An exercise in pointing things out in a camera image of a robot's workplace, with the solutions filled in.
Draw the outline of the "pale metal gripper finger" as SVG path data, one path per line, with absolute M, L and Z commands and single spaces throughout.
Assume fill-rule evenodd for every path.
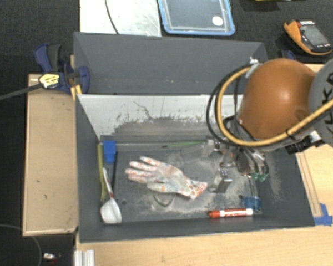
M 209 156 L 213 152 L 221 152 L 220 143 L 213 139 L 191 142 L 181 148 L 183 155 Z
M 228 177 L 227 170 L 219 170 L 215 173 L 213 182 L 209 186 L 209 191 L 212 193 L 225 193 L 232 181 Z

